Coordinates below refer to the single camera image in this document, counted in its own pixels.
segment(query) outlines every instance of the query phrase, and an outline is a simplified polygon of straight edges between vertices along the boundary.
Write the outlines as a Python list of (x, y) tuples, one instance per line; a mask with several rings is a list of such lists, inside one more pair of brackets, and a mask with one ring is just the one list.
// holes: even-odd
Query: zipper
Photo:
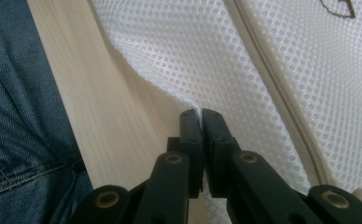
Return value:
[(250, 20), (247, 10), (243, 3), (243, 0), (230, 0), (233, 1), (239, 11), (240, 16), (242, 17), (243, 24), (249, 34), (254, 47), (256, 48), (260, 60), (264, 63), (264, 66), (268, 70), (271, 81), (273, 82), (276, 90), (279, 92), (279, 95), (285, 104), (287, 112), (290, 114), (292, 121), (295, 123), (296, 128), (302, 138), (304, 145), (307, 148), (308, 155), (313, 163), (313, 169), (315, 171), (318, 183), (320, 185), (329, 184), (326, 167), (324, 166), (320, 153), (318, 150), (318, 145), (313, 140), (313, 135), (309, 128), (307, 127), (306, 121), (303, 116), (300, 114), (297, 105), (294, 102), (294, 99), (290, 97), (290, 92), (286, 88), (284, 81), (276, 76), (278, 74), (276, 69), (273, 66), (273, 63), (269, 57), (268, 52), (263, 47), (260, 38), (258, 37), (258, 32), (256, 31), (253, 23)]

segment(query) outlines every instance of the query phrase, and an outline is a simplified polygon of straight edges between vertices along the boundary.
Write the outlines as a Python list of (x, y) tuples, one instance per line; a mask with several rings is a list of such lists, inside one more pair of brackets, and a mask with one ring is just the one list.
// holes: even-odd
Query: light wood plank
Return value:
[[(28, 2), (93, 186), (135, 187), (179, 135), (178, 104), (111, 47), (91, 3)], [(189, 223), (208, 223), (202, 200), (190, 212)]]

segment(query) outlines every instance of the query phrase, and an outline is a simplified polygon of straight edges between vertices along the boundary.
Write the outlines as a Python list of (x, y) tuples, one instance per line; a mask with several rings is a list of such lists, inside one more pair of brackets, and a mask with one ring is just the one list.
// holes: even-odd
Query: metal rivet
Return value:
[(248, 162), (248, 163), (254, 163), (256, 161), (258, 161), (258, 158), (252, 154), (249, 153), (244, 153), (240, 156), (240, 159), (242, 159), (242, 161)]
[(109, 208), (117, 204), (119, 201), (119, 194), (116, 191), (107, 191), (99, 194), (96, 198), (96, 206), (99, 208)]
[(321, 194), (321, 198), (330, 205), (337, 208), (348, 208), (350, 207), (349, 201), (338, 193), (331, 190), (324, 191)]
[(182, 161), (182, 158), (178, 155), (169, 155), (165, 158), (165, 160), (171, 164), (177, 164)]

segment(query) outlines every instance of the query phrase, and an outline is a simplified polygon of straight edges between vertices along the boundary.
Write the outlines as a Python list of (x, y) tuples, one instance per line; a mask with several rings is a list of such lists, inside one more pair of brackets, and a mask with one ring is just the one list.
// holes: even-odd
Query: blue denim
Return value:
[(0, 0), (0, 223), (66, 223), (91, 191), (25, 0)]

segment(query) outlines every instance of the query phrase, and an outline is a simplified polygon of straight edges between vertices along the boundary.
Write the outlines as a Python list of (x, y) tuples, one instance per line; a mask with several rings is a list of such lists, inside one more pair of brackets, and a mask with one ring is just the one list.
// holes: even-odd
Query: white mesh fabric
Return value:
[(242, 2), (338, 186), (362, 188), (362, 0), (354, 19), (345, 1)]
[[(262, 154), (291, 187), (310, 187), (299, 155), (220, 0), (93, 0), (104, 29), (132, 68), (182, 102), (222, 113), (244, 149)], [(223, 201), (207, 201), (227, 223)]]

